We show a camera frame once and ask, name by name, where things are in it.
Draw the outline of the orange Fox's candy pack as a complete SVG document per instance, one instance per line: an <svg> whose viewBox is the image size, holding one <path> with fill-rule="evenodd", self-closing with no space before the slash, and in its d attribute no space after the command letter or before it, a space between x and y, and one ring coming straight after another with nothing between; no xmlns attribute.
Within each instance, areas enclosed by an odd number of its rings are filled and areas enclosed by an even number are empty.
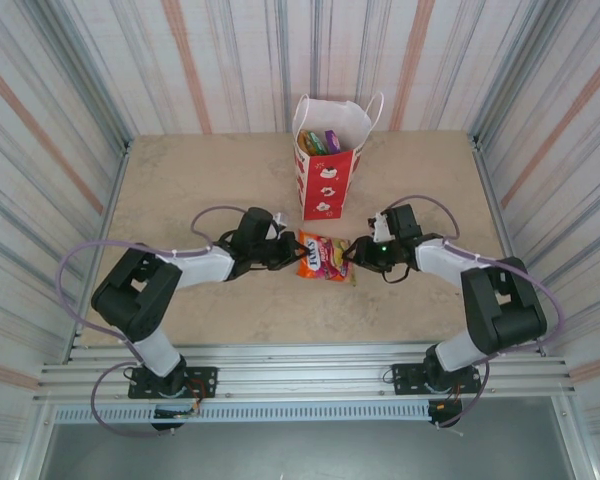
<svg viewBox="0 0 600 480"><path fill-rule="evenodd" d="M296 274L302 278L356 283L354 265L344 257L351 246L346 239L299 231L299 241L309 253L300 260Z"/></svg>

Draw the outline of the green Fox's candy pack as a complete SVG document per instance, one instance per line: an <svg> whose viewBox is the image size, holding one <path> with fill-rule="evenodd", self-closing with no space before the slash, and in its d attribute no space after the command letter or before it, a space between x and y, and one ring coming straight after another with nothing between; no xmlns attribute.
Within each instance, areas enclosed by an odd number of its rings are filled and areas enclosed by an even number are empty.
<svg viewBox="0 0 600 480"><path fill-rule="evenodd" d="M307 149L307 146L305 144L305 139L304 139L304 135L306 133L312 134L313 140L316 143L317 148L318 148L317 155L312 155L311 152ZM298 145L309 156L322 156L322 155L328 154L328 151L327 151L326 147L324 146L324 143L321 141L321 139L318 137L318 135L312 131L301 130L298 134Z"/></svg>

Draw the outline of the red and white paper bag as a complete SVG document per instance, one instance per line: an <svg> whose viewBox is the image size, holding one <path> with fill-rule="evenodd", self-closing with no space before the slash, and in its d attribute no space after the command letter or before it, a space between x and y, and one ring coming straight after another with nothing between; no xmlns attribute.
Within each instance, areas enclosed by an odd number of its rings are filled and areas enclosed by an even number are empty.
<svg viewBox="0 0 600 480"><path fill-rule="evenodd" d="M312 99L303 95L292 120L297 191L305 220L337 219L342 215L347 193L363 148L384 109L384 94L372 96L366 107L351 101ZM340 142L336 155L309 156L298 145L301 130L316 133L326 146L326 130Z"/></svg>

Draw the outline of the aluminium enclosure edge rail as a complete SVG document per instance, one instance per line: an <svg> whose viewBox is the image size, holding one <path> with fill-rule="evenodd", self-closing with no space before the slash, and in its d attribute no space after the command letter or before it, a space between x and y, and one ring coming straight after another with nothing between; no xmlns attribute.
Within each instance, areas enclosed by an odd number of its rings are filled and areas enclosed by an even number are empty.
<svg viewBox="0 0 600 480"><path fill-rule="evenodd" d="M121 185L124 180L125 171L126 171L126 168L127 168L128 162L129 162L129 158L131 155L132 147L133 147L133 141L130 140L129 142L127 142L125 144L125 149L120 157L118 167L115 171L115 176L114 176L113 183L112 183L111 193L110 193L107 203L105 205L105 210L104 210L102 220L101 220L101 226L100 226L98 234L96 235L97 240L105 240L108 236L111 222L112 222L113 215L114 215L114 211L116 208L116 204L117 204L117 201L119 198ZM91 262L91 265L90 265L90 268L88 271L87 278L84 283L82 298L81 298L79 306L78 306L78 314L82 318L86 317L86 315L90 309L90 295L91 295L91 291L95 285L95 281L96 281L97 273L98 273L99 266L101 263L103 252L104 252L103 246L93 247L92 262Z"/></svg>
<svg viewBox="0 0 600 480"><path fill-rule="evenodd" d="M506 257L517 256L516 249L513 246L512 238L504 219L504 214L501 210L500 202L495 194L495 189L487 169L482 142L478 136L469 135L468 138L501 249Z"/></svg>

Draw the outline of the aluminium rail frame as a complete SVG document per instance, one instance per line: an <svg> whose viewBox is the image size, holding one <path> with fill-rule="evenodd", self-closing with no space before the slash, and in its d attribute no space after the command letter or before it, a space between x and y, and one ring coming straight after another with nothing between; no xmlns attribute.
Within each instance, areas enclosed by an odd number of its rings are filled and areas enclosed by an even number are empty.
<svg viewBox="0 0 600 480"><path fill-rule="evenodd" d="M425 343L198 345L183 346L192 366L219 370L216 401L354 400L391 397L389 368L424 358ZM97 388L104 403L127 401L128 381L113 365L129 360L116 346L76 347L65 365L46 365L33 400L84 404ZM564 359L513 353L480 369L488 374L485 398L571 396L574 384Z"/></svg>

